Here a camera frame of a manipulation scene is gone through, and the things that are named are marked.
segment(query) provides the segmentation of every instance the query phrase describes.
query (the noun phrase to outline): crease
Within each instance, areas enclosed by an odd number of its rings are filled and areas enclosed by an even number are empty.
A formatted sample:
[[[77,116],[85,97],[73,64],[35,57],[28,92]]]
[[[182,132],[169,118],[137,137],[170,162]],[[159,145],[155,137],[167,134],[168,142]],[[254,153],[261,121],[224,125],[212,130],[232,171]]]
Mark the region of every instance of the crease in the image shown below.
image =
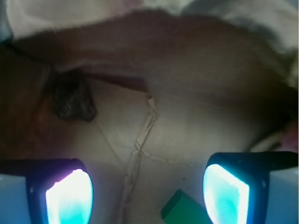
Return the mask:
[[[170,165],[173,165],[173,164],[185,164],[185,165],[187,165],[189,167],[201,166],[198,163],[186,162],[184,160],[166,160],[166,159],[163,159],[163,158],[160,158],[160,157],[153,156],[152,154],[150,154],[149,152],[144,151],[144,150],[141,150],[141,152],[142,152],[143,156],[146,159],[149,159],[151,161],[157,161],[157,162],[161,162],[161,163],[167,163],[167,164],[170,164]]]
[[[99,126],[98,122],[96,121],[96,119],[94,120],[94,123],[96,125],[96,127],[99,129],[99,131],[102,133],[102,135],[104,136],[106,142],[108,143],[108,145],[110,146],[110,148],[112,149],[113,153],[116,155],[117,160],[119,161],[120,164],[123,165],[123,162],[121,161],[120,157],[118,156],[118,154],[116,153],[116,151],[113,149],[112,145],[110,144],[108,138],[106,137],[106,135],[104,134],[103,130],[101,129],[101,127]]]
[[[128,166],[126,169],[126,175],[124,178],[124,187],[123,193],[121,196],[121,204],[119,206],[117,223],[125,222],[125,211],[129,207],[130,197],[132,195],[133,187],[138,178],[139,167],[140,167],[140,159],[142,156],[142,147],[151,131],[151,128],[154,125],[154,122],[157,120],[157,110],[155,107],[155,102],[153,98],[148,100],[148,115],[145,119],[143,126],[135,140],[135,151],[132,152],[131,157],[128,162]]]

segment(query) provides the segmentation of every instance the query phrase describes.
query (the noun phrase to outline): cyan light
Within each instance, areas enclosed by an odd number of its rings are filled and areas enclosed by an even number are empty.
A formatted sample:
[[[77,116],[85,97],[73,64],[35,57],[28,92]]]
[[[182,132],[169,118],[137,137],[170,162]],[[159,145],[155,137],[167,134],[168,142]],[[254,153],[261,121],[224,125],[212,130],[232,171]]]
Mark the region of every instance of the cyan light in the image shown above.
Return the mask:
[[[248,215],[249,185],[218,164],[206,168],[204,200],[213,223],[245,224]]]
[[[87,224],[93,206],[93,186],[89,175],[74,170],[46,191],[49,224]]]

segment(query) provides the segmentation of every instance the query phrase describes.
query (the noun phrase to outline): green object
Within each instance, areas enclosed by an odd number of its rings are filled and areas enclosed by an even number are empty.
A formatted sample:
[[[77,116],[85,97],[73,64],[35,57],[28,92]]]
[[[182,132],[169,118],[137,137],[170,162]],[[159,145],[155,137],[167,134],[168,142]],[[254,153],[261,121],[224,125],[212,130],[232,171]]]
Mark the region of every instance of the green object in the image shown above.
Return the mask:
[[[181,190],[161,210],[167,224],[212,224],[206,209]]]

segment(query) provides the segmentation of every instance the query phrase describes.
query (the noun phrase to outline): light blue plastic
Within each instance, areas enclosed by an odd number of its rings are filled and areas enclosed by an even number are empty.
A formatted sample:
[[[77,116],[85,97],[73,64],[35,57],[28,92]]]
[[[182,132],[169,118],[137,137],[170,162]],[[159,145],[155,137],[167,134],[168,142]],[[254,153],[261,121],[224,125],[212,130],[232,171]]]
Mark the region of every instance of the light blue plastic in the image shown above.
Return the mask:
[[[74,170],[46,191],[49,224],[87,224],[93,206],[93,186],[89,175]]]
[[[206,168],[204,200],[213,223],[245,224],[249,185],[218,164]]]

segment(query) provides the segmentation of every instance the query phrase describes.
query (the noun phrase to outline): brown fabric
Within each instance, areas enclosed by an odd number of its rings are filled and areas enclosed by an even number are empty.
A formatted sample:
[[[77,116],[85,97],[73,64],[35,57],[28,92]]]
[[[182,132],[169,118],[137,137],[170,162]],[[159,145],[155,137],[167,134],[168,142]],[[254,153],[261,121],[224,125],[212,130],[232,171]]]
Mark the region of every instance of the brown fabric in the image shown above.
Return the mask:
[[[91,26],[47,32],[15,46],[60,72],[145,80],[151,93],[245,111],[296,104],[281,80],[289,68],[263,41],[208,16],[142,11]]]
[[[49,72],[49,66],[0,46],[0,158],[31,155],[23,141],[33,121],[39,119],[37,110]]]

